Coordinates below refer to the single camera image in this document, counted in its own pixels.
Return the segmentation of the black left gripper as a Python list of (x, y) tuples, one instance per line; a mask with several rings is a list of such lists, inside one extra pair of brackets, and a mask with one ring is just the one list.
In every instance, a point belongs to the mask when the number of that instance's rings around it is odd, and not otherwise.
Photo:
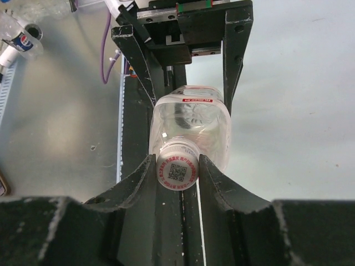
[(154, 106), (167, 68), (185, 76), (194, 57), (222, 54), (229, 112), (253, 25), (252, 1), (148, 1), (119, 5), (111, 38), (133, 67)]

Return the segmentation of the white bottle cap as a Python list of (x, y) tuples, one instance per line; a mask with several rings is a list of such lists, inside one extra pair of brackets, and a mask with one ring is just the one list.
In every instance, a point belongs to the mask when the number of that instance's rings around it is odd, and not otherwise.
[(174, 137), (167, 141), (156, 159), (159, 183), (172, 191), (192, 187), (199, 177), (199, 155), (197, 145), (184, 137)]

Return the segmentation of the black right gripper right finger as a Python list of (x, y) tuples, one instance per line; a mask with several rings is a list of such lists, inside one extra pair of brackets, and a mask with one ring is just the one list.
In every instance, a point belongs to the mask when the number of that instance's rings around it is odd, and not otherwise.
[(267, 201), (200, 156), (208, 265), (353, 265), (354, 202)]

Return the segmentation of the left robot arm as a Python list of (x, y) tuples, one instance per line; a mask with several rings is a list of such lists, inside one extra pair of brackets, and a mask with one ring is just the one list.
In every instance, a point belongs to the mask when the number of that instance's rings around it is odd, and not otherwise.
[(166, 80), (194, 57), (222, 54), (228, 110), (253, 25), (251, 1), (106, 1), (118, 26), (111, 38), (152, 103), (171, 90)]

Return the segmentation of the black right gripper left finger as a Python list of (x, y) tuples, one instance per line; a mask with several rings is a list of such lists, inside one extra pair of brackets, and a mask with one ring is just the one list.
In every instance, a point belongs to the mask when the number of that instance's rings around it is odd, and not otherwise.
[(86, 203), (1, 199), (2, 265), (151, 265), (155, 156)]

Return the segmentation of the fruit tea bottle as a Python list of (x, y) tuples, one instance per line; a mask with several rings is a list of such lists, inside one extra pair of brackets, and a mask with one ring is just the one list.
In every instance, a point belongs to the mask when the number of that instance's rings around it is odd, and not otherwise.
[(149, 136), (150, 154), (159, 154), (166, 142), (183, 137), (194, 142), (220, 171), (228, 166), (231, 116), (216, 88), (184, 85), (160, 98)]

